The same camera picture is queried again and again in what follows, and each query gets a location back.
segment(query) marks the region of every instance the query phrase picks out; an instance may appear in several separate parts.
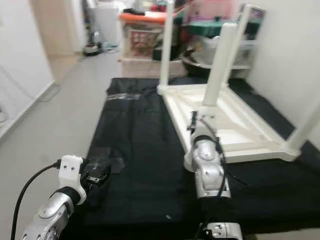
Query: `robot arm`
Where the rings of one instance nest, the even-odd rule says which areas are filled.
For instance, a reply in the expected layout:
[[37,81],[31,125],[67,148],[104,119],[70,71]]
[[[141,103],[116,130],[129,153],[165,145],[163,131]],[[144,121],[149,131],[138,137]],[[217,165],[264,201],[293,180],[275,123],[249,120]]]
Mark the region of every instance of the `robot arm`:
[[219,139],[208,124],[214,120],[206,116],[196,119],[194,114],[192,148],[185,156],[184,166],[194,172],[196,194],[205,219],[200,230],[209,239],[243,240],[232,210],[224,155],[218,147]]
[[61,158],[60,186],[42,205],[33,221],[25,229],[22,240],[57,240],[75,211],[87,198],[94,185],[102,184],[110,176],[110,166],[85,170],[88,160],[66,155]]

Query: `orange lid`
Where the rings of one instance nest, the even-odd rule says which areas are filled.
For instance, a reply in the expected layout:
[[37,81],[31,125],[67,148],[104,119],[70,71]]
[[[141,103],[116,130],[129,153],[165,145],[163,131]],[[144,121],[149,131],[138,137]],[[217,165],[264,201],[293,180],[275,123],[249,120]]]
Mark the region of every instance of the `orange lid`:
[[166,12],[158,11],[146,11],[144,16],[123,12],[119,15],[119,19],[127,23],[148,22],[163,25],[165,24],[166,15]]

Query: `white appliance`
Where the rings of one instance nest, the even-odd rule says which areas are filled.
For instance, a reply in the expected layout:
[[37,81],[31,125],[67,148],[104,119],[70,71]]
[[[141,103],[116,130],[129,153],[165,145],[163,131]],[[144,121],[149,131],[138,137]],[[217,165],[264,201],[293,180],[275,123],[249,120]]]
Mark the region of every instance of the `white appliance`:
[[96,1],[89,5],[94,18],[94,29],[102,42],[119,45],[122,39],[119,14],[126,8],[124,1]]

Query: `clear plastic container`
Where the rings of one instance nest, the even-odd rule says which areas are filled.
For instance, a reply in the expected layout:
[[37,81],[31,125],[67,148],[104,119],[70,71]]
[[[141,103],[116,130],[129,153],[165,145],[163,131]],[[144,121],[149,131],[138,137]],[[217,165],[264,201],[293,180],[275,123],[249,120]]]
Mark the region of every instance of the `clear plastic container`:
[[[195,51],[191,54],[191,56],[199,64],[211,66],[218,44],[219,37],[209,38],[205,36],[199,36],[193,44]],[[234,65],[249,65],[250,54],[256,44],[257,42],[255,40],[242,40],[234,60]]]

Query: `black cloth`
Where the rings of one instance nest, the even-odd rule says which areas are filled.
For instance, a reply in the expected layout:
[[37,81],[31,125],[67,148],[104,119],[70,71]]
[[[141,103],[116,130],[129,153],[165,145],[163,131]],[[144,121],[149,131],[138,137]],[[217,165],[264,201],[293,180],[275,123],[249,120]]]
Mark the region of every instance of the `black cloth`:
[[[76,209],[63,239],[186,239],[196,232],[201,208],[194,175],[183,167],[184,151],[162,97],[158,79],[114,78],[88,158],[122,158],[124,168],[109,185],[89,194]],[[205,83],[173,78],[170,84]],[[231,89],[287,138],[294,127],[241,79]],[[244,233],[276,232],[320,224],[319,152],[307,142],[292,163],[280,159],[228,164],[235,216]]]

